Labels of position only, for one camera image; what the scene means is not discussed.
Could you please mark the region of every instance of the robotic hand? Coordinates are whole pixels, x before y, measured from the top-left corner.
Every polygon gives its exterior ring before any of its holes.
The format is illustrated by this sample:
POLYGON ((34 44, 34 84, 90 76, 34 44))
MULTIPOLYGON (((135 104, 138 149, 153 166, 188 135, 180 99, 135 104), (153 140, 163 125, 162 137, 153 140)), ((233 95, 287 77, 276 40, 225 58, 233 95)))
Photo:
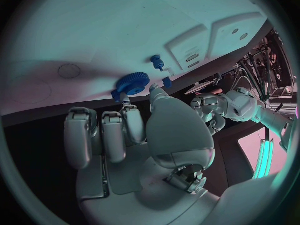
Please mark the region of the robotic hand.
POLYGON ((243 87, 231 90, 227 94, 201 94, 193 99, 191 107, 205 123, 210 122, 208 128, 211 135, 224 128, 224 118, 235 122, 252 120, 256 123, 261 122, 276 133, 281 138, 280 145, 288 150, 293 120, 266 108, 263 103, 259 104, 253 94, 243 87))

